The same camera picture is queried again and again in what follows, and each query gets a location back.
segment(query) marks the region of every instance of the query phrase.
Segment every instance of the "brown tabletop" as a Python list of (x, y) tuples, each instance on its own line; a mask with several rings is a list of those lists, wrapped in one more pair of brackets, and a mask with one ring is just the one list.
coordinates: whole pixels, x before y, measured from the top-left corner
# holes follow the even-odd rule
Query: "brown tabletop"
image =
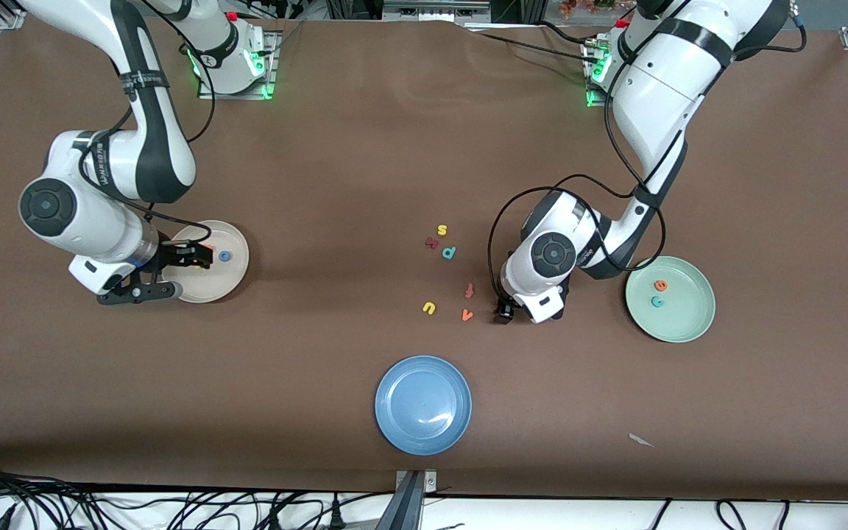
[[(208, 102), (174, 34), (152, 29), (191, 134)], [(542, 30), (507, 34), (571, 51)], [(665, 252), (702, 269), (717, 313), (687, 344), (634, 325), (623, 279), (576, 275), (561, 322), (492, 323), (486, 238), (509, 197), (571, 172), (632, 187), (578, 61), (444, 23), (307, 23), (282, 56), (275, 99), (219, 102), (192, 144), (195, 187), (159, 208), (238, 225), (242, 285), (209, 305), (104, 308), (17, 201), (55, 135), (110, 127), (127, 102), (85, 41), (36, 20), (3, 34), (2, 469), (382, 490), (400, 467), (433, 467), (461, 493), (848, 499), (848, 52), (835, 34), (730, 68), (690, 126)], [(609, 215), (625, 207), (573, 188)], [(537, 199), (505, 215), (497, 265)], [(424, 245), (437, 225), (452, 261)], [(464, 437), (426, 459), (394, 449), (373, 413), (384, 372), (421, 353), (456, 365), (474, 399)]]

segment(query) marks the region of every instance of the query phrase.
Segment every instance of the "paper scrap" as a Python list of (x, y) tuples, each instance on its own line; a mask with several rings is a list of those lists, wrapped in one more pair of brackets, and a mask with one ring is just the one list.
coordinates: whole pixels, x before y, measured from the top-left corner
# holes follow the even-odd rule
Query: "paper scrap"
[(656, 445), (653, 445), (652, 443), (647, 442), (645, 439), (642, 439), (642, 437), (639, 437), (639, 436), (637, 436), (633, 433), (630, 433), (629, 436), (630, 436), (630, 439), (633, 440), (633, 442), (639, 443), (640, 445), (649, 445), (650, 447), (656, 448)]

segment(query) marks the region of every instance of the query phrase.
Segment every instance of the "green led light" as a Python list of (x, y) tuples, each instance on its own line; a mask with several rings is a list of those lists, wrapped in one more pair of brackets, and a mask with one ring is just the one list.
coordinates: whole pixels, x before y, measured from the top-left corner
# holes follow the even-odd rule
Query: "green led light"
[(190, 60), (190, 61), (191, 61), (191, 70), (192, 70), (192, 71), (194, 71), (194, 73), (195, 73), (196, 77), (198, 77), (199, 79), (201, 79), (201, 78), (202, 78), (202, 73), (201, 73), (201, 71), (198, 71), (198, 64), (197, 64), (197, 63), (195, 63), (195, 57), (192, 57), (191, 55), (189, 55), (189, 56), (188, 56), (188, 60)]
[(248, 66), (250, 67), (250, 73), (254, 75), (260, 75), (264, 71), (264, 64), (259, 60), (257, 54), (248, 52), (244, 54), (244, 60), (248, 61)]
[(610, 63), (612, 63), (610, 53), (604, 52), (604, 58), (598, 61), (600, 66), (593, 71), (593, 75), (591, 77), (592, 80), (595, 80), (596, 83), (603, 83), (607, 69), (610, 67)]

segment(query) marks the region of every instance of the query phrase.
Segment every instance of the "black cable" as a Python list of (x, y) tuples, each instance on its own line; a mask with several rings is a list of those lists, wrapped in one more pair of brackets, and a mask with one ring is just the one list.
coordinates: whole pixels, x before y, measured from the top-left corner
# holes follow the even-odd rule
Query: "black cable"
[(565, 190), (565, 188), (559, 188), (557, 185), (539, 185), (539, 187), (529, 188), (528, 190), (521, 191), (519, 192), (519, 194), (516, 194), (513, 198), (509, 199), (509, 201), (506, 202), (505, 205), (503, 205), (502, 209), (499, 211), (497, 216), (495, 216), (495, 220), (492, 221), (492, 227), (489, 230), (489, 239), (486, 244), (486, 266), (489, 268), (490, 283), (492, 283), (492, 290), (495, 292), (495, 295), (497, 295), (498, 298), (501, 298), (502, 300), (509, 299), (511, 297), (509, 297), (508, 294), (505, 294), (504, 291), (502, 291), (501, 286), (499, 286), (498, 279), (495, 277), (495, 268), (492, 267), (492, 236), (495, 235), (495, 226), (499, 224), (499, 219), (502, 218), (502, 214), (504, 214), (509, 205), (515, 202), (516, 199), (519, 199), (524, 195), (533, 194), (533, 192), (535, 191), (561, 191), (563, 194), (569, 194), (574, 197), (574, 199), (578, 201), (579, 204), (582, 205), (582, 207), (587, 209), (587, 211), (591, 212), (591, 219), (593, 221), (593, 224), (595, 224), (595, 231), (593, 231), (592, 238), (598, 239), (598, 245), (600, 246), (600, 250), (604, 253), (604, 258), (606, 258), (610, 265), (615, 266), (617, 269), (621, 269), (621, 271), (640, 271), (640, 269), (649, 267), (649, 265), (656, 261), (656, 258), (659, 258), (660, 254), (663, 253), (663, 247), (666, 246), (666, 220), (663, 218), (663, 212), (660, 211), (659, 208), (654, 209), (657, 218), (660, 220), (660, 244), (657, 245), (656, 252), (654, 252), (653, 256), (650, 256), (650, 259), (647, 259), (647, 261), (640, 263), (640, 265), (636, 267), (626, 267), (615, 262), (613, 258), (610, 257), (610, 253), (607, 250), (607, 246), (604, 244), (604, 238), (601, 237), (600, 219), (598, 218), (598, 216), (595, 215), (595, 209), (591, 208), (591, 205), (588, 205), (588, 202), (582, 199), (578, 194), (575, 194), (574, 191)]
[(548, 27), (548, 29), (554, 31), (555, 33), (558, 34), (559, 37), (569, 41), (569, 43), (583, 44), (585, 40), (593, 39), (594, 37), (598, 36), (598, 34), (595, 33), (595, 34), (588, 36), (588, 37), (581, 37), (581, 38), (572, 37), (568, 33), (563, 32), (561, 27), (555, 26), (555, 24), (552, 24), (550, 21), (547, 21), (547, 20), (533, 21), (533, 24), (535, 26)]
[(741, 514), (738, 513), (738, 509), (736, 509), (735, 505), (733, 503), (731, 503), (731, 501), (722, 500), (722, 501), (717, 501), (715, 503), (715, 507), (716, 507), (715, 508), (715, 515), (717, 515), (719, 517), (719, 520), (721, 521), (721, 524), (724, 524), (724, 527), (726, 527), (728, 530), (737, 530), (734, 526), (731, 526), (731, 524), (728, 524), (728, 521), (726, 521), (724, 519), (724, 516), (721, 515), (721, 507), (722, 506), (728, 506), (731, 509), (732, 513), (735, 514), (735, 517), (738, 520), (738, 524), (741, 527), (741, 530), (748, 530), (747, 527), (744, 525), (744, 519), (741, 519)]
[[(252, 491), (249, 491), (249, 492), (247, 492), (243, 495), (239, 495), (238, 497), (235, 497), (235, 501), (239, 501), (239, 500), (241, 500), (245, 497), (253, 497), (253, 496), (255, 496), (255, 493), (253, 493)], [(211, 523), (212, 520), (218, 520), (219, 517), (228, 515), (228, 514), (225, 514), (223, 512), (225, 512), (226, 509), (229, 509), (229, 507), (232, 507), (232, 506), (235, 506), (235, 504), (227, 503), (224, 506), (219, 507), (219, 509), (215, 510), (215, 513), (208, 516), (208, 519), (205, 519), (201, 523), (198, 523), (198, 526), (195, 526), (195, 530), (202, 530), (202, 528), (205, 528), (206, 526), (208, 526), (208, 524)], [(240, 519), (238, 519), (238, 530), (239, 529), (240, 529)]]
[(6, 487), (7, 490), (10, 490), (14, 496), (18, 497), (21, 500), (21, 503), (24, 504), (24, 507), (28, 510), (28, 516), (31, 517), (31, 524), (34, 527), (34, 530), (38, 530), (38, 518), (35, 517), (35, 511), (31, 509), (31, 504), (28, 503), (27, 496), (28, 492), (22, 490), (20, 487), (11, 485), (7, 482), (4, 482), (0, 479), (0, 485)]
[(283, 497), (283, 500), (277, 502), (277, 499), (280, 497), (280, 493), (276, 493), (273, 496), (274, 506), (270, 507), (268, 514), (260, 523), (255, 524), (253, 530), (273, 530), (274, 528), (280, 528), (280, 511), (285, 509), (289, 504), (295, 501), (299, 497), (303, 497), (306, 494), (305, 491), (297, 491), (296, 493), (292, 493)]
[(663, 514), (666, 513), (666, 509), (673, 503), (673, 499), (667, 498), (666, 502), (662, 504), (659, 512), (657, 512), (657, 516), (653, 519), (653, 524), (650, 525), (650, 530), (657, 530), (660, 527), (660, 521), (663, 519)]
[(208, 108), (208, 120), (205, 120), (205, 124), (202, 125), (202, 129), (198, 131), (198, 133), (188, 139), (188, 143), (191, 144), (191, 142), (198, 140), (198, 138), (201, 138), (202, 135), (205, 134), (205, 131), (208, 131), (208, 125), (211, 124), (212, 118), (215, 117), (215, 84), (211, 81), (211, 74), (208, 71), (208, 67), (205, 65), (205, 61), (202, 61), (202, 52), (200, 52), (199, 49), (191, 43), (191, 40), (186, 37), (185, 33), (182, 33), (182, 30), (179, 30), (179, 28), (175, 26), (172, 21), (166, 18), (166, 15), (162, 14), (162, 11), (156, 10), (155, 7), (153, 7), (147, 0), (142, 0), (142, 3), (144, 3), (146, 7), (151, 9), (153, 13), (158, 15), (158, 17), (162, 19), (162, 21), (165, 21), (165, 23), (168, 24), (169, 27), (171, 27), (175, 31), (175, 33), (177, 33), (178, 36), (185, 41), (185, 44), (186, 46), (188, 46), (188, 49), (191, 50), (191, 53), (198, 58), (198, 63), (202, 65), (202, 70), (205, 71), (205, 77), (208, 78), (208, 87), (211, 88), (211, 107)]
[[(212, 500), (215, 500), (216, 498), (218, 498), (219, 496), (221, 496), (222, 494), (218, 493), (218, 492), (201, 493), (201, 494), (199, 494), (199, 496), (195, 500), (198, 501), (199, 499), (202, 499), (206, 495), (210, 496), (206, 500), (212, 501)], [(188, 517), (191, 516), (191, 514), (198, 511), (199, 509), (201, 509), (202, 506), (204, 506), (203, 503), (196, 503), (195, 506), (191, 507), (191, 509), (188, 509), (188, 507), (191, 506), (191, 503), (188, 502), (189, 500), (191, 500), (191, 493), (189, 493), (185, 497), (185, 506), (182, 506), (182, 509), (179, 510), (179, 513), (176, 514), (176, 516), (173, 517), (171, 521), (169, 521), (169, 526), (166, 527), (166, 530), (181, 529), (182, 524), (188, 519)]]
[[(117, 501), (114, 501), (114, 500), (111, 500), (111, 499), (105, 499), (105, 498), (104, 499), (96, 499), (96, 502), (97, 503), (110, 504), (111, 506), (114, 507), (114, 509), (117, 509), (117, 510), (139, 510), (139, 509), (145, 509), (146, 507), (152, 506), (153, 504), (185, 503), (186, 500), (182, 497), (168, 497), (168, 498), (165, 498), (165, 499), (154, 499), (154, 500), (151, 500), (151, 501), (147, 501), (145, 503), (135, 504), (135, 506), (128, 506), (127, 504), (118, 503)], [(291, 504), (306, 504), (306, 503), (316, 503), (316, 502), (319, 502), (319, 501), (315, 501), (315, 500), (312, 500), (312, 501), (294, 501), (294, 502), (291, 502)], [(252, 500), (245, 501), (245, 502), (240, 502), (240, 501), (235, 500), (235, 501), (225, 501), (225, 502), (189, 501), (189, 503), (190, 504), (204, 504), (205, 506), (246, 506), (247, 504), (273, 504), (272, 501), (257, 500), (256, 498), (253, 498)]]
[(238, 517), (238, 514), (232, 512), (222, 513), (218, 517), (210, 517), (208, 520), (205, 521), (205, 523), (196, 526), (195, 530), (203, 530), (205, 529), (205, 524), (210, 524), (211, 521), (222, 519), (222, 517), (234, 517), (235, 521), (238, 523), (238, 530), (241, 530), (241, 517)]
[[(364, 494), (362, 494), (362, 495), (360, 495), (360, 496), (352, 497), (352, 498), (351, 498), (351, 499), (349, 499), (349, 500), (346, 500), (346, 501), (340, 501), (340, 502), (339, 502), (339, 507), (346, 506), (346, 504), (348, 504), (348, 503), (349, 503), (349, 504), (350, 504), (350, 503), (355, 503), (355, 502), (357, 502), (357, 501), (367, 499), (368, 497), (375, 497), (376, 495), (388, 495), (388, 494), (390, 494), (390, 492), (382, 492), (382, 493), (364, 493)], [(310, 523), (313, 523), (314, 521), (316, 521), (316, 523), (319, 523), (319, 521), (320, 521), (320, 520), (322, 520), (322, 517), (323, 517), (324, 515), (326, 515), (327, 513), (331, 512), (331, 511), (333, 511), (333, 509), (326, 509), (326, 510), (321, 511), (321, 512), (320, 512), (319, 514), (317, 514), (316, 516), (313, 516), (313, 519), (307, 520), (307, 521), (306, 521), (306, 523), (303, 523), (303, 524), (302, 524), (299, 528), (297, 528), (297, 530), (306, 530), (306, 527), (307, 527), (307, 526), (310, 526)]]
[(120, 118), (120, 120), (118, 120), (117, 123), (115, 123), (113, 127), (110, 128), (110, 134), (116, 134), (117, 131), (119, 131), (120, 128), (123, 127), (125, 123), (127, 123), (127, 120), (129, 120), (132, 114), (133, 108), (128, 107), (127, 112), (124, 112), (124, 116), (122, 116), (122, 118)]
[[(693, 0), (686, 0), (685, 2), (683, 2), (679, 7), (676, 8), (676, 10), (673, 11), (672, 14), (670, 14), (669, 18), (676, 17), (676, 15), (679, 14), (679, 11), (685, 9), (686, 6), (688, 4), (690, 4), (690, 2), (692, 2), (692, 1)], [(640, 54), (640, 50), (643, 50), (643, 48), (646, 47), (646, 44), (649, 44), (650, 40), (653, 40), (656, 36), (657, 36), (657, 33), (656, 33), (656, 30), (654, 30), (653, 33), (651, 33), (649, 35), (649, 37), (647, 37), (646, 39), (643, 39), (642, 43), (640, 43), (636, 47), (636, 49), (634, 49), (633, 52), (631, 54), (629, 54), (629, 56), (630, 57), (637, 57)], [(613, 104), (613, 88), (616, 86), (617, 81), (620, 79), (620, 74), (623, 73), (623, 70), (627, 66), (629, 66), (629, 63), (626, 60), (623, 60), (622, 63), (620, 63), (620, 67), (617, 69), (617, 73), (615, 74), (613, 79), (610, 80), (610, 85), (609, 85), (608, 90), (607, 90), (607, 95), (604, 98), (604, 128), (605, 128), (605, 130), (607, 130), (607, 135), (608, 135), (608, 138), (610, 139), (610, 145), (612, 145), (613, 150), (615, 150), (617, 157), (620, 158), (620, 160), (623, 162), (623, 165), (626, 166), (626, 170), (630, 171), (630, 174), (633, 175), (633, 178), (637, 179), (637, 184), (641, 188), (643, 188), (644, 191), (649, 191), (649, 190), (647, 190), (646, 184), (645, 184), (645, 182), (643, 182), (643, 179), (640, 178), (640, 175), (638, 174), (638, 172), (635, 169), (633, 169), (633, 165), (630, 164), (630, 161), (626, 159), (626, 156), (623, 154), (623, 151), (621, 151), (620, 145), (617, 144), (617, 138), (615, 138), (615, 136), (613, 135), (613, 129), (610, 127), (610, 107), (612, 107), (612, 104)], [(654, 208), (654, 209), (657, 213), (659, 213), (659, 208)]]
[(791, 501), (781, 501), (784, 503), (784, 511), (780, 514), (780, 521), (777, 521), (777, 530), (784, 530), (784, 523), (787, 523), (787, 516), (791, 513)]
[(195, 228), (201, 228), (202, 230), (205, 231), (205, 235), (203, 235), (201, 238), (188, 239), (189, 244), (199, 244), (200, 242), (205, 241), (206, 239), (211, 237), (211, 228), (209, 228), (206, 225), (202, 225), (201, 222), (186, 221), (185, 219), (180, 219), (178, 217), (166, 215), (166, 214), (161, 213), (159, 211), (154, 211), (154, 209), (146, 208), (146, 207), (144, 207), (144, 205), (139, 205), (139, 204), (137, 204), (137, 202), (133, 202), (133, 201), (129, 200), (128, 198), (126, 198), (126, 197), (124, 197), (120, 194), (116, 194), (115, 192), (108, 191), (106, 188), (101, 187), (99, 184), (97, 184), (96, 182), (91, 180), (87, 176), (87, 172), (84, 169), (84, 161), (87, 158), (88, 154), (91, 155), (91, 160), (97, 160), (96, 149), (97, 149), (98, 140), (101, 140), (101, 138), (103, 138), (103, 135), (101, 133), (98, 133), (97, 135), (95, 135), (91, 139), (91, 145), (88, 146), (87, 149), (81, 150), (80, 159), (77, 161), (77, 171), (80, 172), (81, 178), (83, 178), (84, 181), (87, 182), (87, 184), (90, 184), (92, 187), (95, 188), (95, 190), (103, 192), (103, 194), (107, 195), (108, 197), (110, 197), (112, 199), (116, 199), (116, 200), (122, 202), (122, 204), (128, 205), (128, 207), (137, 209), (137, 211), (141, 211), (145, 215), (149, 215), (149, 216), (152, 216), (152, 217), (158, 217), (159, 219), (165, 219), (166, 221), (170, 221), (170, 222), (176, 222), (176, 224), (179, 224), (179, 225), (195, 226)]
[(794, 17), (794, 24), (797, 25), (797, 30), (800, 31), (800, 45), (796, 48), (788, 48), (786, 46), (750, 46), (747, 48), (741, 48), (741, 50), (736, 51), (731, 56), (731, 60), (736, 60), (736, 57), (741, 56), (742, 54), (748, 54), (751, 52), (765, 51), (765, 52), (784, 52), (788, 54), (796, 54), (804, 51), (804, 48), (807, 47), (807, 30), (804, 28), (804, 23), (800, 19), (800, 17)]
[(330, 507), (333, 515), (330, 516), (329, 526), (327, 526), (327, 530), (343, 530), (346, 527), (346, 521), (342, 520), (342, 510), (339, 509), (339, 493), (333, 492), (333, 506)]
[(579, 56), (578, 54), (569, 54), (569, 53), (562, 52), (562, 51), (559, 51), (559, 50), (553, 50), (551, 48), (545, 48), (544, 46), (536, 46), (535, 44), (522, 43), (522, 41), (506, 39), (505, 37), (498, 37), (498, 36), (491, 35), (491, 34), (488, 34), (488, 33), (483, 33), (483, 32), (479, 32), (478, 34), (486, 37), (487, 39), (502, 40), (504, 43), (515, 44), (516, 46), (522, 46), (524, 48), (531, 48), (532, 50), (538, 50), (540, 52), (545, 52), (546, 54), (555, 54), (556, 56), (576, 58), (577, 60), (582, 60), (585, 63), (597, 63), (598, 62), (598, 60), (594, 57), (583, 57), (583, 56)]
[(598, 179), (596, 179), (594, 177), (591, 177), (591, 175), (583, 174), (583, 172), (576, 172), (575, 174), (569, 174), (568, 177), (562, 178), (562, 180), (559, 180), (558, 182), (556, 182), (555, 187), (558, 188), (560, 185), (565, 184), (565, 182), (571, 180), (572, 178), (587, 179), (587, 180), (595, 183), (596, 185), (602, 187), (604, 191), (608, 192), (608, 194), (611, 194), (611, 195), (617, 197), (618, 199), (629, 199), (630, 197), (633, 196), (633, 191), (630, 191), (629, 194), (619, 194), (618, 192), (613, 191), (611, 188), (609, 188), (607, 184), (603, 184), (603, 182), (599, 181)]
[(263, 529), (266, 528), (266, 526), (268, 526), (268, 524), (270, 524), (270, 518), (275, 517), (275, 515), (273, 513), (273, 509), (274, 509), (274, 506), (277, 506), (279, 499), (280, 499), (280, 493), (278, 491), (278, 492), (273, 494), (273, 501), (270, 503), (270, 510), (268, 510), (268, 512), (266, 513), (266, 516), (264, 516), (264, 519), (260, 519), (260, 516), (258, 516), (258, 521), (253, 526), (253, 530), (263, 530)]
[[(107, 515), (107, 513), (101, 510), (100, 507), (93, 502), (95, 497), (92, 492), (85, 491), (84, 489), (81, 489), (81, 487), (71, 485), (61, 481), (60, 479), (46, 476), (17, 476), (17, 474), (13, 473), (0, 473), (0, 477), (7, 477), (9, 480), (25, 483), (26, 489), (29, 492), (33, 492), (34, 495), (36, 495), (36, 499), (40, 496), (43, 501), (51, 503), (52, 506), (56, 507), (56, 510), (60, 512), (60, 509), (57, 508), (57, 503), (45, 496), (47, 494), (56, 495), (58, 499), (60, 499), (61, 507), (63, 507), (65, 514), (67, 514), (68, 523), (70, 524), (73, 524), (74, 511), (83, 506), (84, 516), (88, 519), (88, 521), (90, 521), (91, 525), (95, 529), (103, 528), (104, 530), (108, 530), (107, 520), (109, 520), (115, 527), (118, 527), (121, 530), (126, 530), (120, 523), (118, 523), (118, 521), (115, 521), (113, 517)], [(77, 502), (74, 509), (68, 509), (67, 503), (64, 502), (64, 497), (69, 497), (71, 500), (74, 500), (74, 502)]]

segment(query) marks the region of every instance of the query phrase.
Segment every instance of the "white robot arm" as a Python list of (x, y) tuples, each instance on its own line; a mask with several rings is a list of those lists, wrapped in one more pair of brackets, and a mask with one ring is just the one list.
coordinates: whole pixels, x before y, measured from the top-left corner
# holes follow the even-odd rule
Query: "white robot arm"
[(218, 0), (146, 0), (185, 35), (199, 81), (215, 94), (235, 94), (262, 81), (265, 70), (257, 53), (264, 50), (264, 30), (222, 13)]
[(642, 182), (616, 222), (563, 191), (542, 198), (522, 227), (522, 244), (502, 266), (501, 288), (512, 299), (499, 302), (498, 322), (512, 319), (515, 305), (532, 322), (559, 318), (575, 267), (595, 279), (627, 269), (683, 164), (684, 133), (704, 95), (735, 51), (773, 39), (790, 7), (788, 0), (640, 1), (627, 28), (613, 28), (593, 43), (602, 48), (604, 64), (593, 69), (590, 82), (612, 104), (643, 165)]
[(177, 296), (176, 285), (141, 298), (113, 296), (120, 294), (114, 289), (122, 280), (132, 282), (140, 271), (154, 272), (155, 281), (169, 265), (211, 263), (211, 251), (199, 241), (174, 244), (124, 207), (124, 201), (174, 202), (195, 181), (195, 160), (144, 18), (127, 0), (23, 0), (23, 5), (110, 57), (137, 123), (135, 130), (58, 135), (43, 174), (21, 192), (24, 224), (38, 238), (75, 254), (68, 269), (101, 303)]

